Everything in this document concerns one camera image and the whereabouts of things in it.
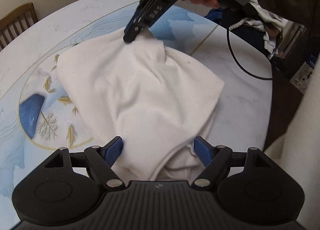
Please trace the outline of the white printed sweatshirt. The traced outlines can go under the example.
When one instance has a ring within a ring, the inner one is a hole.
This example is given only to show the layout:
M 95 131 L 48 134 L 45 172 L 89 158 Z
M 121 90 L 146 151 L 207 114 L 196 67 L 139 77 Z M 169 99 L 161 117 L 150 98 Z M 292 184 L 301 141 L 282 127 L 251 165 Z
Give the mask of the white printed sweatshirt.
M 124 181 L 193 181 L 193 150 L 208 136 L 224 81 L 150 31 L 131 43 L 123 31 L 84 41 L 59 56 L 58 78 L 92 137 L 123 139 L 112 166 Z

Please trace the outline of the dark clothes pile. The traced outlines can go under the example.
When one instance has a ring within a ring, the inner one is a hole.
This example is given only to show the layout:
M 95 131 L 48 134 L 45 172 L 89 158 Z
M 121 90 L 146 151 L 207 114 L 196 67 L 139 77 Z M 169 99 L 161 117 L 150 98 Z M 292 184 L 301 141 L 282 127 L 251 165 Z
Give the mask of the dark clothes pile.
M 249 43 L 271 59 L 283 38 L 283 30 L 288 22 L 264 8 L 258 0 L 249 2 L 237 10 L 227 8 L 212 9 L 205 16 L 216 24 L 228 28 L 230 32 Z

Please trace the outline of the wooden slat-back chair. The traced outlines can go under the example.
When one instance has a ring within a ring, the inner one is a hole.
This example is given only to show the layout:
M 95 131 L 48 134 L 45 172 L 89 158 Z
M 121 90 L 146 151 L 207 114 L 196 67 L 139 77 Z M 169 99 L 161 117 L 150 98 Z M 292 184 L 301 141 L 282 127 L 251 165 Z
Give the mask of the wooden slat-back chair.
M 38 21 L 32 2 L 18 6 L 8 13 L 1 19 L 1 50 Z

